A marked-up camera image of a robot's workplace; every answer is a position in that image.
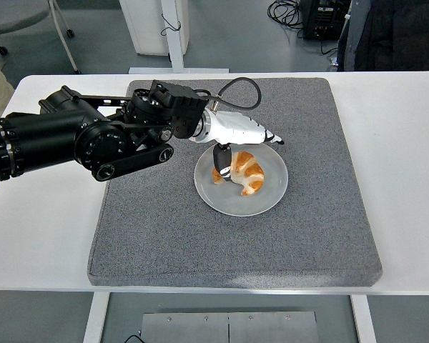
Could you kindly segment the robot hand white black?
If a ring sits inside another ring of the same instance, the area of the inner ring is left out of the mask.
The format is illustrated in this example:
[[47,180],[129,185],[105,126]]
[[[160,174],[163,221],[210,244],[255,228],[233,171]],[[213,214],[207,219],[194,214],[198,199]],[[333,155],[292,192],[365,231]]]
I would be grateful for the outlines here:
[[192,137],[193,141],[207,143],[214,140],[218,143],[214,150],[214,165],[225,181],[231,179],[230,144],[261,144],[266,141],[284,144],[281,137],[239,112],[205,109],[200,123],[200,132]]

